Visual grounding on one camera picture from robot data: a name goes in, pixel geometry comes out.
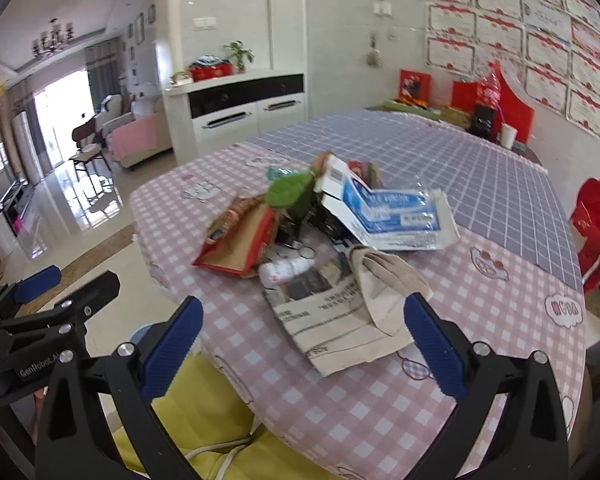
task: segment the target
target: screw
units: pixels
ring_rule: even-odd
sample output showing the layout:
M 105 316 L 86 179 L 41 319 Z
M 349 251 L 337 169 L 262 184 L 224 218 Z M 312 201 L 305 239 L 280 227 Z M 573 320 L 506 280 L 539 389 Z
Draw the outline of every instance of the screw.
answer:
M 136 347 L 133 343 L 122 343 L 122 345 L 118 347 L 118 355 L 120 357 L 129 357 L 135 349 Z
M 534 352 L 534 359 L 536 360 L 536 363 L 540 363 L 541 365 L 546 364 L 546 362 L 549 360 L 547 354 L 545 354 L 542 350 L 536 350 Z
M 481 355 L 482 357 L 484 357 L 491 353 L 491 348 L 489 348 L 489 345 L 487 345 L 487 343 L 478 341 L 477 343 L 474 343 L 474 352 L 477 355 Z
M 74 360 L 74 353 L 71 350 L 64 350 L 58 358 L 62 364 L 70 363 Z

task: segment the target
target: ceiling light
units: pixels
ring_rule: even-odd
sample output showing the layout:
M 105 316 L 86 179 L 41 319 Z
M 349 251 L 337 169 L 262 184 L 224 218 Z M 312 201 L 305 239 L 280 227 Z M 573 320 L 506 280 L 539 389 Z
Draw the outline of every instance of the ceiling light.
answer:
M 47 31 L 40 34 L 40 40 L 33 40 L 31 47 L 36 59 L 49 57 L 64 50 L 74 40 L 74 24 L 66 24 L 66 34 L 62 33 L 62 27 L 57 23 L 58 19 L 51 20 L 51 35 Z

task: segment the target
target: doorway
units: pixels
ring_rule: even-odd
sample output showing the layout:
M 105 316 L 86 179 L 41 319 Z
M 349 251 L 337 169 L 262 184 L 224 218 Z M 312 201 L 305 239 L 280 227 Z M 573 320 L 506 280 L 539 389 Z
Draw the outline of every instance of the doorway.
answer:
M 73 130 L 94 116 L 87 71 L 78 70 L 51 83 L 35 100 L 46 152 L 57 168 L 75 155 Z

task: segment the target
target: yellow garment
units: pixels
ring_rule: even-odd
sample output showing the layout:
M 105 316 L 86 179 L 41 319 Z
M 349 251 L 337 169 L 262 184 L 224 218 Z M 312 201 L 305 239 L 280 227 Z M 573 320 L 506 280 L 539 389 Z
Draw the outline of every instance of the yellow garment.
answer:
M 181 452 L 247 438 L 253 413 L 231 384 L 202 354 L 189 355 L 167 394 L 152 403 L 154 411 Z M 144 472 L 142 464 L 120 429 L 113 435 L 125 465 Z M 236 446 L 205 451 L 189 463 L 205 480 L 214 480 L 228 453 Z M 336 480 L 320 466 L 286 446 L 260 427 L 250 444 L 241 449 L 224 480 Z

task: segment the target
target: cabinet handle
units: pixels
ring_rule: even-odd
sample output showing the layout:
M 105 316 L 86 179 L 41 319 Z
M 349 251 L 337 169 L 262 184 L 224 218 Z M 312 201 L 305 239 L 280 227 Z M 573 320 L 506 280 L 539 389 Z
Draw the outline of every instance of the cabinet handle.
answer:
M 235 121 L 240 121 L 253 115 L 251 112 L 240 112 L 239 114 L 229 115 L 227 117 L 223 117 L 222 119 L 216 119 L 215 121 L 209 121 L 207 124 L 202 126 L 207 130 L 211 130 L 212 128 L 217 128 L 218 126 L 224 126 L 225 124 L 235 123 Z
M 282 110 L 282 108 L 291 108 L 292 106 L 296 106 L 300 101 L 282 101 L 281 103 L 275 103 L 267 106 L 264 111 L 266 112 L 275 112 L 276 110 Z

